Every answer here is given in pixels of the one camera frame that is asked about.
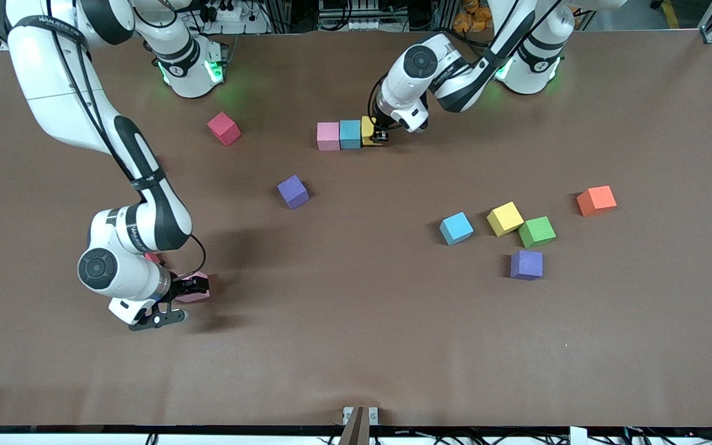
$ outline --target cube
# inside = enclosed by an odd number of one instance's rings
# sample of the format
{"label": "cube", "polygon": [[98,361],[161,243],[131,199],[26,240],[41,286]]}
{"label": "cube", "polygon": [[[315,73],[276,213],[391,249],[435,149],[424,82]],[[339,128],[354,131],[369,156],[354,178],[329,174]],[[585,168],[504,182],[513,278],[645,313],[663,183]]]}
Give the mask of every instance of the cube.
{"label": "cube", "polygon": [[523,218],[520,217],[515,203],[509,202],[492,210],[488,214],[488,223],[496,233],[496,236],[500,237],[520,227],[523,224]]}
{"label": "cube", "polygon": [[161,259],[155,253],[152,253],[152,252],[145,253],[145,258],[147,258],[147,260],[152,261],[153,263],[155,263],[157,265],[161,264]]}
{"label": "cube", "polygon": [[[195,276],[201,276],[203,278],[207,278],[207,275],[204,273],[201,273],[201,271],[198,271],[192,276],[189,276],[189,278],[195,277]],[[178,295],[175,297],[175,300],[179,302],[195,302],[197,300],[201,299],[206,299],[210,296],[210,290],[207,290],[204,294],[188,294],[188,295]]]}
{"label": "cube", "polygon": [[515,253],[509,266],[509,277],[526,281],[543,278],[543,254],[531,250]]}
{"label": "cube", "polygon": [[317,123],[317,149],[339,151],[339,122]]}
{"label": "cube", "polygon": [[472,225],[468,222],[466,214],[462,211],[459,214],[453,214],[441,222],[439,229],[441,229],[441,234],[443,234],[447,245],[455,245],[461,242],[461,240],[472,236],[474,233]]}
{"label": "cube", "polygon": [[556,238],[554,228],[547,216],[536,219],[529,219],[518,229],[523,247],[530,248],[552,242]]}
{"label": "cube", "polygon": [[339,121],[339,146],[343,150],[362,148],[361,121]]}
{"label": "cube", "polygon": [[362,116],[362,146],[381,145],[373,142],[373,133],[375,133],[375,125],[368,116]]}
{"label": "cube", "polygon": [[223,112],[208,122],[208,128],[226,146],[233,143],[240,136],[240,130],[235,122]]}
{"label": "cube", "polygon": [[296,175],[279,184],[279,194],[291,210],[309,201],[309,192]]}
{"label": "cube", "polygon": [[611,187],[608,185],[587,189],[586,192],[576,198],[576,201],[584,216],[605,214],[614,210],[617,206],[614,194],[611,193]]}

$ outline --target cyan cube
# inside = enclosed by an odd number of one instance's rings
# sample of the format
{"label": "cyan cube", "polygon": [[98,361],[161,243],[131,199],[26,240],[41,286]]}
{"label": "cyan cube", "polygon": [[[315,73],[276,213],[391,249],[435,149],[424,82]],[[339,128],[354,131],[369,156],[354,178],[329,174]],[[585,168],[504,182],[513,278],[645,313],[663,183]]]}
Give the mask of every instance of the cyan cube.
{"label": "cyan cube", "polygon": [[474,233],[474,228],[472,228],[466,218],[466,214],[462,211],[445,219],[439,229],[441,229],[441,234],[443,234],[447,245],[457,244]]}
{"label": "cyan cube", "polygon": [[343,150],[362,148],[361,121],[339,121],[339,147]]}
{"label": "cyan cube", "polygon": [[509,277],[514,279],[543,278],[543,254],[531,250],[521,250],[512,256]]}
{"label": "cyan cube", "polygon": [[309,192],[296,175],[279,184],[279,194],[291,210],[309,201]]}

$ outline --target green led light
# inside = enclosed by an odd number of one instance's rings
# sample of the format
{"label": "green led light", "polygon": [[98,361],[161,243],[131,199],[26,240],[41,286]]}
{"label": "green led light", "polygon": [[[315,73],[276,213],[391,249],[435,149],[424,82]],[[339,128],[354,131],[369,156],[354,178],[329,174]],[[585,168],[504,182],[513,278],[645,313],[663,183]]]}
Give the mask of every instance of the green led light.
{"label": "green led light", "polygon": [[551,80],[552,78],[554,78],[554,76],[556,76],[556,67],[557,67],[557,65],[559,65],[560,60],[562,60],[561,57],[556,58],[556,62],[554,62],[553,67],[551,67],[551,75],[548,76],[548,80]]}
{"label": "green led light", "polygon": [[158,68],[161,70],[161,73],[164,74],[164,83],[169,85],[169,78],[167,77],[166,70],[164,70],[164,67],[161,65],[161,62],[158,62]]}
{"label": "green led light", "polygon": [[504,67],[499,68],[499,71],[496,71],[496,78],[504,80],[504,78],[507,77],[507,70],[509,70],[510,65],[512,65],[512,59],[510,59]]}
{"label": "green led light", "polygon": [[206,60],[205,68],[210,74],[210,80],[212,80],[214,83],[221,82],[221,80],[224,78],[223,73],[221,73],[221,67],[220,65],[218,65],[218,63],[211,63]]}

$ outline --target yellow cube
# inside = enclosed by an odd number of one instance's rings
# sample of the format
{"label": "yellow cube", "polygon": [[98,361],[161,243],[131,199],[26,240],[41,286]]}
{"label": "yellow cube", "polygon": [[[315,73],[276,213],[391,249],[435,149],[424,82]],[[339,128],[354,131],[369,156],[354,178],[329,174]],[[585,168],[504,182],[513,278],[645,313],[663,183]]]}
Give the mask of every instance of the yellow cube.
{"label": "yellow cube", "polygon": [[523,218],[520,217],[515,203],[509,202],[491,211],[488,214],[488,222],[496,232],[496,236],[500,237],[520,227],[523,224]]}
{"label": "yellow cube", "polygon": [[373,121],[367,116],[362,116],[362,146],[370,145],[381,145],[379,143],[374,143],[372,139],[373,133],[375,132],[375,126]]}

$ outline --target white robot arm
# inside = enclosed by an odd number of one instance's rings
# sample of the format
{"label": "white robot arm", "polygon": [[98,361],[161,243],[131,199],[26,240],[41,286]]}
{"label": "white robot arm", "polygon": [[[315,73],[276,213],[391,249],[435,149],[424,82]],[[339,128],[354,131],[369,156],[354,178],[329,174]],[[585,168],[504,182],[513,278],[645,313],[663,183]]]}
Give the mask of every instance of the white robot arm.
{"label": "white robot arm", "polygon": [[[368,109],[376,132],[408,132],[427,127],[426,91],[448,112],[472,107],[492,78],[517,93],[542,90],[556,70],[559,53],[573,31],[573,14],[562,0],[489,0],[495,11],[496,36],[477,61],[469,63],[444,34],[429,37],[404,51],[379,80]],[[625,0],[581,0],[586,9],[616,9]]]}
{"label": "white robot arm", "polygon": [[[111,312],[133,330],[183,321],[184,311],[169,307],[161,313],[158,302],[170,303],[180,293],[204,290],[207,282],[183,281],[144,257],[144,253],[180,248],[192,236],[192,220],[138,127],[104,95],[88,51],[118,45],[136,30],[169,67],[170,85],[178,94],[206,93],[215,83],[200,51],[215,53],[218,43],[192,38],[180,20],[158,25],[162,17],[174,14],[169,8],[183,7],[182,3],[189,1],[6,3],[12,65],[40,127],[64,143],[111,155],[141,197],[135,205],[94,216],[88,248],[78,263],[85,287],[111,298]],[[150,17],[150,22],[142,17]]]}

